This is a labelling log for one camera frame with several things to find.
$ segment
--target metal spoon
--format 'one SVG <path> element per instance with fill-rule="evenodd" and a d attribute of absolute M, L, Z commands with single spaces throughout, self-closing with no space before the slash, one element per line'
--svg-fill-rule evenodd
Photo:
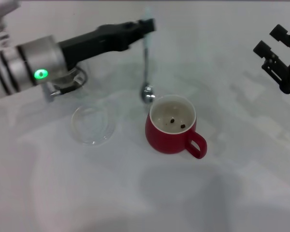
<path fill-rule="evenodd" d="M 148 82 L 148 46 L 147 38 L 144 38 L 144 82 L 141 87 L 141 98 L 145 104 L 150 104 L 155 99 L 153 87 Z"/>

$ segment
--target white table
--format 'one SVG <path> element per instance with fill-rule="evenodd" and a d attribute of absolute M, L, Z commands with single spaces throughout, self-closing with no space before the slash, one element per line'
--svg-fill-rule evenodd
<path fill-rule="evenodd" d="M 0 100 L 0 232 L 290 232 L 290 95 L 252 52 L 264 40 L 290 62 L 268 35 L 290 30 L 290 3 L 25 2 L 7 21 L 16 43 L 60 41 L 137 20 L 147 5 L 153 84 L 193 102 L 208 154 L 153 150 L 141 44 L 104 54 L 90 66 L 118 117 L 101 146 L 71 137 L 73 94 L 47 105 L 37 87 Z"/>

